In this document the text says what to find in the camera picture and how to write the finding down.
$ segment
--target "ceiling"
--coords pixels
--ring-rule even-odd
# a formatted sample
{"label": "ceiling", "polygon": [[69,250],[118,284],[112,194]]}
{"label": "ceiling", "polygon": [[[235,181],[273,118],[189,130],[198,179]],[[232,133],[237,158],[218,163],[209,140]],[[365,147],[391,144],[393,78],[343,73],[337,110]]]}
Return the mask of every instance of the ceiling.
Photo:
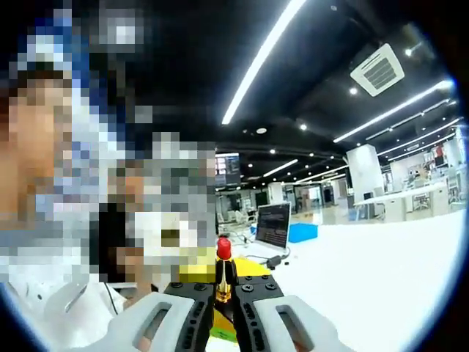
{"label": "ceiling", "polygon": [[[358,144],[386,151],[459,116],[454,89],[437,89],[334,143],[449,77],[438,54],[400,16],[394,1],[379,1],[377,7],[376,1],[307,0],[270,52],[232,121],[222,125],[245,72],[289,1],[269,0],[269,6],[252,0],[147,2],[101,1],[100,12],[98,1],[73,2],[74,16],[92,43],[92,60],[108,78],[110,101],[127,106],[127,138],[137,150],[151,148],[152,134],[159,131],[177,132],[181,140],[215,142],[217,153],[240,153],[243,180],[252,187],[273,178],[292,182],[294,177],[299,180],[343,166],[346,152]],[[39,10],[34,11],[30,10],[38,16]],[[133,18],[119,26],[136,29],[135,45],[116,38],[114,45],[103,45],[109,33],[99,29],[100,23],[102,27],[103,18],[115,17]],[[373,98],[350,72],[384,43],[391,45],[405,77]],[[140,123],[141,115],[145,123]],[[261,135],[258,128],[267,131]],[[450,129],[420,143],[432,145],[437,135],[443,137]],[[404,149],[381,155],[381,162],[386,164]],[[298,162],[291,167],[262,177],[294,159]]]}

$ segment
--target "floor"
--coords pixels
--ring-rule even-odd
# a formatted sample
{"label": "floor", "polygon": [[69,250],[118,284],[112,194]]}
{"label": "floor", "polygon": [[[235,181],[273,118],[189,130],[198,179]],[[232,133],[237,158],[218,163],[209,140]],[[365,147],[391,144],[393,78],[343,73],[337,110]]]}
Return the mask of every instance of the floor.
{"label": "floor", "polygon": [[[450,213],[465,208],[465,203],[453,203],[450,205]],[[407,221],[420,220],[431,217],[431,210],[417,210],[407,213]],[[343,225],[343,224],[382,224],[382,219],[355,220],[354,216],[349,215],[349,210],[344,200],[339,199],[337,205],[327,208],[317,208],[303,213],[292,214],[291,223],[298,222],[311,223],[319,225]]]}

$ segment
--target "monitor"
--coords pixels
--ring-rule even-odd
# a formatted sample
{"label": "monitor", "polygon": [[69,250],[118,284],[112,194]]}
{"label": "monitor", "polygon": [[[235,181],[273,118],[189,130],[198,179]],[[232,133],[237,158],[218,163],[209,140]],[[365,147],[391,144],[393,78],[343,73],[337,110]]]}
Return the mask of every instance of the monitor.
{"label": "monitor", "polygon": [[241,183],[240,154],[215,154],[215,187],[236,186]]}
{"label": "monitor", "polygon": [[257,210],[256,241],[286,248],[290,226],[291,204],[263,205]]}

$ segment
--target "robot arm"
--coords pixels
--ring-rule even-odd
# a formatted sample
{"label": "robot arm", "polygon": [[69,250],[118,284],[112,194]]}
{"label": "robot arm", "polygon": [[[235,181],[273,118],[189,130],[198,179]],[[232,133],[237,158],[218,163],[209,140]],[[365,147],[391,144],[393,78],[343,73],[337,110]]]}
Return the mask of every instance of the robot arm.
{"label": "robot arm", "polygon": [[[284,296],[271,275],[231,279],[233,324],[242,352],[296,352],[292,339],[307,351],[351,351],[327,318],[298,297]],[[203,352],[213,326],[215,292],[216,284],[172,282],[164,293],[151,293],[115,317],[103,339],[69,351],[135,352],[145,332],[156,330],[149,352]]]}

